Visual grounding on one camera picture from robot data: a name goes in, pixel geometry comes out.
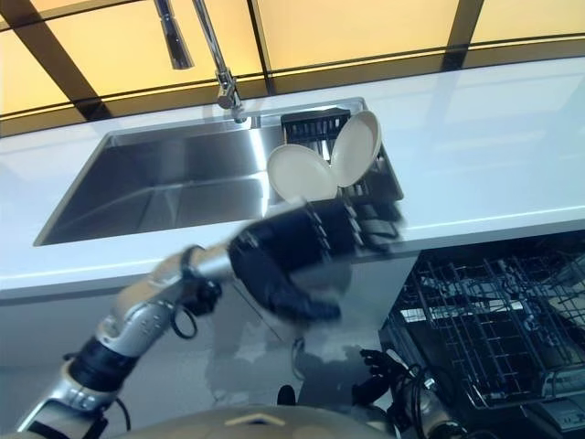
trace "dishwasher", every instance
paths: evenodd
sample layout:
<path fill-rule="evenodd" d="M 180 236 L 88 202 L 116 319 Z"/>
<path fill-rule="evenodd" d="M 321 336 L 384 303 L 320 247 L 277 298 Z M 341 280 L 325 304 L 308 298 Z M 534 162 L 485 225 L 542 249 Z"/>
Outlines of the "dishwasher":
<path fill-rule="evenodd" d="M 585 230 L 422 252 L 380 336 L 447 369 L 469 423 L 584 437 Z"/>

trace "faucet handle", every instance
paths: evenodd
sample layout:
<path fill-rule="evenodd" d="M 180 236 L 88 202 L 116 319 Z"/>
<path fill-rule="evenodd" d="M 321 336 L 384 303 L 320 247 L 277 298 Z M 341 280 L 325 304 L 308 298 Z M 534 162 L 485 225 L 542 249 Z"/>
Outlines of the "faucet handle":
<path fill-rule="evenodd" d="M 221 108 L 223 108 L 224 110 L 235 108 L 238 103 L 236 102 L 236 96 L 237 94 L 235 83 L 219 84 L 218 105 Z"/>

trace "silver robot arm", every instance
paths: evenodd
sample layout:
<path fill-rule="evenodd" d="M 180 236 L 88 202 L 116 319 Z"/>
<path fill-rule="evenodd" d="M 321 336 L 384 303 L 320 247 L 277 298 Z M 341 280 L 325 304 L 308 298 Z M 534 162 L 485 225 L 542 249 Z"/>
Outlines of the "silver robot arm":
<path fill-rule="evenodd" d="M 193 247 L 159 263 L 118 294 L 94 336 L 65 362 L 18 431 L 45 436 L 57 431 L 81 438 L 92 429 L 103 430 L 103 411 L 138 359 L 174 324 L 176 312 L 182 306 L 198 307 L 199 314 L 211 312 L 220 296 L 219 284 L 233 276 L 227 245 Z"/>

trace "sink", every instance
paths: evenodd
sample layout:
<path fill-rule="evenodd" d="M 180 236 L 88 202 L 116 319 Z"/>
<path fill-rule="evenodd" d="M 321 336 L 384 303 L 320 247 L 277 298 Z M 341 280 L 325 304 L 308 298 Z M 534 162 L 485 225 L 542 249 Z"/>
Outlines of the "sink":
<path fill-rule="evenodd" d="M 284 143 L 281 116 L 331 107 L 365 109 L 354 99 L 249 113 L 241 124 L 221 119 L 108 133 L 35 245 L 261 218 L 282 202 L 266 173 L 271 151 Z M 380 159 L 395 182 L 383 150 Z"/>

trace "dish rack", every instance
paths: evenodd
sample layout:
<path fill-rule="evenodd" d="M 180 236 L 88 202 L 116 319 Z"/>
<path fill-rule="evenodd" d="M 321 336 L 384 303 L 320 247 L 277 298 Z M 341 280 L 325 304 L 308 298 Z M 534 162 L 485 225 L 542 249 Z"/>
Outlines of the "dish rack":
<path fill-rule="evenodd" d="M 584 260 L 560 252 L 422 259 L 394 313 L 407 329 L 425 326 L 428 337 L 412 338 L 423 352 L 421 338 L 440 344 L 443 367 L 476 408 L 570 396 L 585 391 Z"/>
<path fill-rule="evenodd" d="M 281 117 L 284 142 L 312 149 L 327 163 L 331 163 L 335 139 L 351 116 L 350 110 L 339 107 L 285 114 Z M 384 148 L 380 148 L 366 174 L 354 185 L 343 188 L 342 194 L 350 197 L 383 198 L 388 201 L 403 198 Z"/>

